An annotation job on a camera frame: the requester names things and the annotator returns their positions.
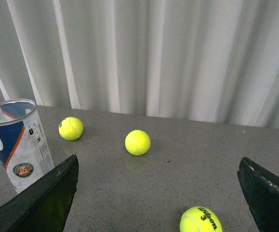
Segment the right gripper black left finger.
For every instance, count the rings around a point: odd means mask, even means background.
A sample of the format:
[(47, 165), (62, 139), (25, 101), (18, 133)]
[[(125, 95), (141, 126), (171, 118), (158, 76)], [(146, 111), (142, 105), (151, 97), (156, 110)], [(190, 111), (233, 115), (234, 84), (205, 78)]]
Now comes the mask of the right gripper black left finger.
[(79, 163), (71, 155), (0, 207), (0, 232), (62, 232), (78, 182)]

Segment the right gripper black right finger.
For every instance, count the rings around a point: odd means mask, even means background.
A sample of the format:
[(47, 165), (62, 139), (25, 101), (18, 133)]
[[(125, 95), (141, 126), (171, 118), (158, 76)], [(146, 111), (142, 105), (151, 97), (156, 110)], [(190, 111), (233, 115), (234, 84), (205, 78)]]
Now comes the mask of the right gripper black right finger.
[(261, 232), (279, 232), (279, 177), (248, 157), (241, 159), (237, 177)]

